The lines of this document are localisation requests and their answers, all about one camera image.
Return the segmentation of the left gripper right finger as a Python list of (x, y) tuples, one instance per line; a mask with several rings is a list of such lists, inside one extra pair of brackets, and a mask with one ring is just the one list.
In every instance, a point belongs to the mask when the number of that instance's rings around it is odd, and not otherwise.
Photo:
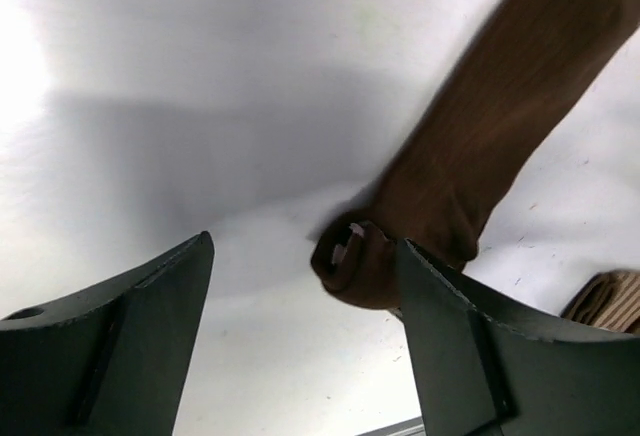
[(639, 340), (522, 304), (408, 241), (401, 312), (429, 435), (635, 435)]

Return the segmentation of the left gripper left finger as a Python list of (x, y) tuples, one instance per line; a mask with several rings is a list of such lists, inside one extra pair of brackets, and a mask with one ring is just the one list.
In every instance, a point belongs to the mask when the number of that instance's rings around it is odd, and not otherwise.
[(3, 318), (2, 434), (172, 434), (213, 261), (202, 232)]

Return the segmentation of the dark brown sock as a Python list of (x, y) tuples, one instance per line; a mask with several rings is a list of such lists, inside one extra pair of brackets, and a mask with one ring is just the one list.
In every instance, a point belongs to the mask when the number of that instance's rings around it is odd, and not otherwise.
[(502, 0), (373, 193), (320, 235), (324, 289), (398, 309), (405, 239), (462, 270), (526, 161), (638, 26), (639, 0)]

